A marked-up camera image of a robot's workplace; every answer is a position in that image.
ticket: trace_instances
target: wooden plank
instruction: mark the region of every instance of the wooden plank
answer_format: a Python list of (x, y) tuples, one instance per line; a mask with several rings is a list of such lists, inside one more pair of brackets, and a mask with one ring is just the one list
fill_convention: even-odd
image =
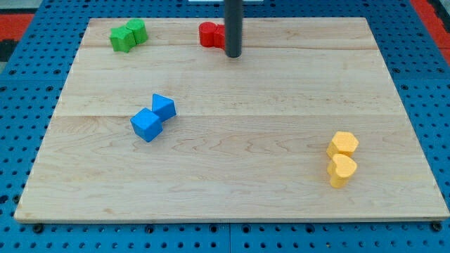
[[(449, 216), (363, 18), (249, 19), (238, 59), (197, 45), (202, 19), (147, 19), (150, 41), (114, 53), (109, 29), (126, 21), (89, 23), (15, 212), (20, 222)], [(150, 107), (152, 93), (173, 98), (178, 116), (146, 143), (129, 118)], [(360, 142), (358, 171), (339, 190), (326, 173), (336, 131)]]

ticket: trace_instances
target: yellow hexagonal block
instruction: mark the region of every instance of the yellow hexagonal block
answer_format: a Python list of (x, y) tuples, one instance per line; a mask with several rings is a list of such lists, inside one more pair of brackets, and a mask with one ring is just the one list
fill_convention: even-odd
[(331, 176), (330, 185), (334, 188), (342, 188), (347, 185), (358, 165), (356, 162), (343, 154), (335, 154), (327, 167)]
[(348, 157), (353, 155), (353, 152), (358, 147), (359, 141), (350, 132), (337, 131), (331, 139), (330, 145), (326, 149), (326, 153), (330, 158), (335, 154), (343, 154)]

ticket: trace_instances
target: green block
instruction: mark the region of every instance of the green block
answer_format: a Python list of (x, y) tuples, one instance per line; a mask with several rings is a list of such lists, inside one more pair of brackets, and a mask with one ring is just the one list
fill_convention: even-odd
[(128, 53), (136, 45), (133, 31), (127, 29), (125, 26), (111, 28), (110, 40), (114, 51)]
[(148, 35), (146, 30), (146, 24), (140, 18), (133, 18), (128, 21), (127, 28), (133, 31), (134, 40), (136, 44), (142, 44), (147, 41)]

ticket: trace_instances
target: red surface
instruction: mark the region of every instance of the red surface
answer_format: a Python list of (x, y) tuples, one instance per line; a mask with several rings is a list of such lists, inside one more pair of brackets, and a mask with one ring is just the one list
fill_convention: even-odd
[(217, 25), (214, 32), (214, 46), (225, 50), (225, 25)]
[(217, 25), (213, 22), (203, 22), (198, 26), (200, 33), (200, 44), (206, 47), (214, 46), (214, 32), (216, 32)]
[(411, 0), (411, 3), (445, 60), (450, 64), (450, 34), (445, 30), (442, 20), (437, 17), (435, 8), (427, 0)]
[(34, 14), (1, 14), (0, 41), (4, 39), (20, 41), (33, 17)]

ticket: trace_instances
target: black metal rod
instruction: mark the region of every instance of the black metal rod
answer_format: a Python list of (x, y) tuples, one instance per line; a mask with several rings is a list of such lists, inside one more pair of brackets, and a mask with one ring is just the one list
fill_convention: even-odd
[(242, 53), (243, 0), (224, 0), (225, 53), (236, 58)]

